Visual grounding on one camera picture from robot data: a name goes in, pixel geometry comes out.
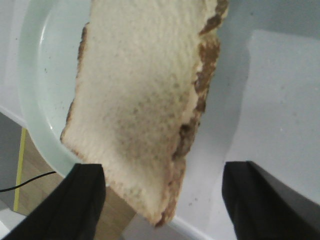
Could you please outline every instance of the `bread slice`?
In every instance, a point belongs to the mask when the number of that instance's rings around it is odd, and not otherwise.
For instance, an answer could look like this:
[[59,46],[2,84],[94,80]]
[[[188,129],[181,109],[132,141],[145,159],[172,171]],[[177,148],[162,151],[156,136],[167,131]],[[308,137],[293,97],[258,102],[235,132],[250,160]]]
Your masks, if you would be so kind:
[[160,226],[175,214],[226,0],[93,0],[61,141]]

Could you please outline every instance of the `white plate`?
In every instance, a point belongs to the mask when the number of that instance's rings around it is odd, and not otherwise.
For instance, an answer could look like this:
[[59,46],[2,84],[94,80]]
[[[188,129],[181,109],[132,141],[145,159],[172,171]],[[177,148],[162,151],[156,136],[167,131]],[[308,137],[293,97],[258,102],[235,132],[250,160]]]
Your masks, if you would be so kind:
[[78,47],[90,2],[31,0],[20,37],[21,109],[37,149],[62,176],[79,162],[59,138],[74,98]]

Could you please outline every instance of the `white table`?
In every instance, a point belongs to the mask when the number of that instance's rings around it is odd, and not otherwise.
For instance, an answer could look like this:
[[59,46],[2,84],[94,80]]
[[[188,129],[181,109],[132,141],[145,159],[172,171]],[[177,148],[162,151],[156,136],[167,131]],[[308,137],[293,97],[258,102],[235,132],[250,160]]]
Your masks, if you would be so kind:
[[[320,204],[320,2],[231,2],[171,224],[195,239],[235,239],[220,193],[225,161],[255,161]],[[0,111],[22,126],[17,47],[27,5],[0,2]]]

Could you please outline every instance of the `wooden floor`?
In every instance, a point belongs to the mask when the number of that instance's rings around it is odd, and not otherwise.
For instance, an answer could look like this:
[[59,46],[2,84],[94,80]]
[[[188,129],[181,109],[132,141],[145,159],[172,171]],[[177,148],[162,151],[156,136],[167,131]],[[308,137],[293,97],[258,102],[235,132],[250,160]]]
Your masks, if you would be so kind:
[[[43,160],[29,134],[25,138],[21,182],[51,172],[52,168]],[[34,180],[19,190],[17,211],[28,215],[62,181],[57,173]],[[118,240],[121,232],[134,217],[135,212],[110,188],[106,188],[106,200],[97,225],[96,240]]]

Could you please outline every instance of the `gray floor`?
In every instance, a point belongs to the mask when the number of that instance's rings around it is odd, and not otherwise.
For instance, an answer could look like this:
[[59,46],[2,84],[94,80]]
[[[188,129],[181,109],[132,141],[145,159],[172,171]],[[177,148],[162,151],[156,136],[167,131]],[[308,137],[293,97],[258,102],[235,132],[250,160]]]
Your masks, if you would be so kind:
[[[0,189],[16,185],[21,127],[0,113]],[[15,191],[1,192],[2,200],[13,209]]]

